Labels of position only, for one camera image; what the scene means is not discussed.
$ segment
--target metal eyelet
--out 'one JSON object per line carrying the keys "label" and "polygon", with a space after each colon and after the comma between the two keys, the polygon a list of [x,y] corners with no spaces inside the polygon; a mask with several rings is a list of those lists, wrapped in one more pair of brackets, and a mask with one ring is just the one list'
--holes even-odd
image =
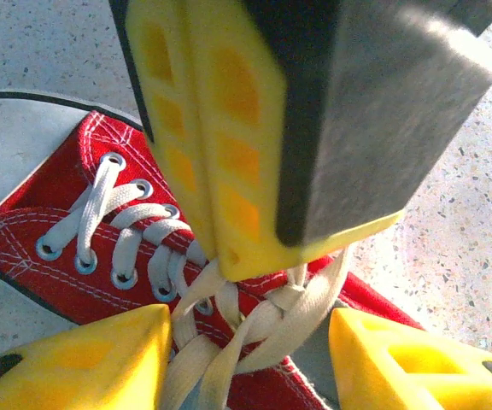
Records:
{"label": "metal eyelet", "polygon": [[210,299],[203,299],[195,305],[195,309],[198,313],[204,316],[211,316],[214,312],[214,307],[212,306],[212,301]]}
{"label": "metal eyelet", "polygon": [[153,288],[153,295],[159,302],[169,303],[176,298],[178,292],[176,291],[176,286],[170,282],[170,290],[165,288]]}
{"label": "metal eyelet", "polygon": [[35,243],[35,251],[44,261],[54,261],[60,257],[62,250],[52,250],[49,245],[44,244],[44,237],[40,237]]}
{"label": "metal eyelet", "polygon": [[131,184],[135,184],[139,190],[143,192],[142,196],[139,196],[136,199],[147,199],[153,195],[153,185],[149,181],[145,179],[134,179],[130,181]]}
{"label": "metal eyelet", "polygon": [[176,220],[177,218],[179,218],[178,207],[174,207],[171,203],[163,203],[162,206],[170,214],[170,216],[168,216],[169,219]]}
{"label": "metal eyelet", "polygon": [[118,164],[119,171],[122,171],[126,168],[126,160],[121,154],[117,154],[116,152],[108,152],[107,154],[102,155],[102,158],[100,158],[100,163],[106,160],[111,161],[114,164]]}
{"label": "metal eyelet", "polygon": [[94,272],[96,269],[96,266],[98,265],[98,257],[96,256],[96,253],[91,249],[91,258],[92,262],[90,264],[85,264],[80,258],[79,255],[75,255],[75,269],[77,272],[79,272],[81,275],[90,275],[91,273]]}
{"label": "metal eyelet", "polygon": [[111,271],[111,282],[115,288],[120,290],[129,290],[134,287],[134,285],[138,282],[138,272],[134,269],[132,276],[127,279],[123,275],[120,275],[117,271]]}

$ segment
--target yellow plastic object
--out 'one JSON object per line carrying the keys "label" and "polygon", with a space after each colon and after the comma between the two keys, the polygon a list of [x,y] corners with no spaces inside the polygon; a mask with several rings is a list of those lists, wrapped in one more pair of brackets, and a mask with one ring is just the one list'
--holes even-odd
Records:
{"label": "yellow plastic object", "polygon": [[153,410],[171,346],[167,305],[151,305],[14,348],[0,410]]}
{"label": "yellow plastic object", "polygon": [[342,410],[492,410],[489,352],[347,308],[329,336]]}
{"label": "yellow plastic object", "polygon": [[287,84],[240,1],[129,0],[126,33],[154,128],[153,155],[227,279],[315,260],[401,217],[398,212],[304,246],[280,242]]}

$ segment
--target red canvas fabric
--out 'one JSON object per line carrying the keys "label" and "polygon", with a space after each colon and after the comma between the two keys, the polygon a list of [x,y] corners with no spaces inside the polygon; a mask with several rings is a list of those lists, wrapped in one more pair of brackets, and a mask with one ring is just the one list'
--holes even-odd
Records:
{"label": "red canvas fabric", "polygon": [[[133,179],[147,179],[155,190],[147,200],[129,202],[123,208],[140,202],[178,206],[150,156],[143,134],[97,112],[88,114],[37,172],[0,205],[0,278],[78,324],[159,302],[151,291],[147,276],[148,261],[156,249],[152,243],[140,245],[136,261],[138,283],[130,290],[118,290],[113,286],[111,260],[120,231],[107,223],[112,215],[106,217],[92,238],[91,246],[97,253],[98,266],[91,275],[80,275],[75,270],[75,240],[55,261],[44,261],[36,253],[36,241],[68,215],[67,210],[93,181],[101,157],[108,152],[119,153],[126,159],[126,168],[119,175],[118,185]],[[183,221],[185,218],[183,214],[180,216]],[[153,220],[143,220],[138,223],[138,228],[145,228],[151,222]],[[171,234],[163,244],[184,253],[193,239],[191,232],[182,230]],[[325,257],[310,263],[309,277],[330,261],[330,257]],[[190,284],[201,269],[202,266],[188,261],[184,270],[186,282]],[[285,284],[284,272],[241,282],[238,284],[241,312],[248,315],[268,291]],[[349,274],[340,298],[353,308],[420,328],[352,274]],[[178,301],[176,298],[169,303],[170,308],[173,309]],[[217,309],[209,316],[195,311],[195,316],[198,330],[213,342],[224,347],[231,340],[233,330]],[[247,354],[251,349],[252,346],[246,346],[243,353]],[[234,410],[325,408],[290,358],[278,366],[235,376],[228,405]]]}

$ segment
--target shoelace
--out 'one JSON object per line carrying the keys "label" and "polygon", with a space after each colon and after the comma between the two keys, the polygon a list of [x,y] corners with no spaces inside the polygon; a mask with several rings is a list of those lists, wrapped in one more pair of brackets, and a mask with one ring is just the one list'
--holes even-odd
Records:
{"label": "shoelace", "polygon": [[[70,214],[52,226],[38,240],[39,256],[52,261],[77,236],[75,267],[81,274],[90,274],[97,265],[91,239],[105,215],[135,199],[146,199],[152,193],[148,181],[135,179],[115,187],[119,172],[126,162],[122,156],[109,153],[100,161],[92,186],[69,209]],[[307,265],[288,269],[287,285],[265,294],[266,300],[243,317],[238,308],[238,289],[226,281],[218,268],[217,259],[210,261],[191,286],[184,279],[187,260],[204,266],[207,262],[197,241],[191,242],[185,255],[162,244],[172,232],[189,226],[177,219],[179,211],[165,204],[145,203],[119,212],[112,226],[120,229],[113,253],[111,280],[119,289],[127,290],[136,284],[136,256],[142,240],[157,249],[148,263],[148,276],[155,298],[170,302],[177,295],[181,300],[172,313],[173,339],[178,353],[167,367],[160,409],[177,410],[187,395],[202,379],[197,408],[225,408],[233,374],[254,372],[280,363],[293,353],[336,304],[347,276],[349,250],[345,249],[329,266],[307,282]],[[143,231],[134,223],[159,218]],[[199,334],[193,307],[213,308],[209,297],[235,334],[220,348]],[[259,343],[239,360],[245,345]]]}

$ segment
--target terrazzo floor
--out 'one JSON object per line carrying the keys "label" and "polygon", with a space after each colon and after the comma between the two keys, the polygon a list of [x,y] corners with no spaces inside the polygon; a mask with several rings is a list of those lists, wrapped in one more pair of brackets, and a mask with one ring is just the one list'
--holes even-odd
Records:
{"label": "terrazzo floor", "polygon": [[[482,38],[492,47],[492,27]],[[105,1],[0,0],[0,88],[136,113]],[[407,206],[362,241],[353,272],[428,329],[492,351],[492,89]],[[70,328],[0,284],[0,353]]]}

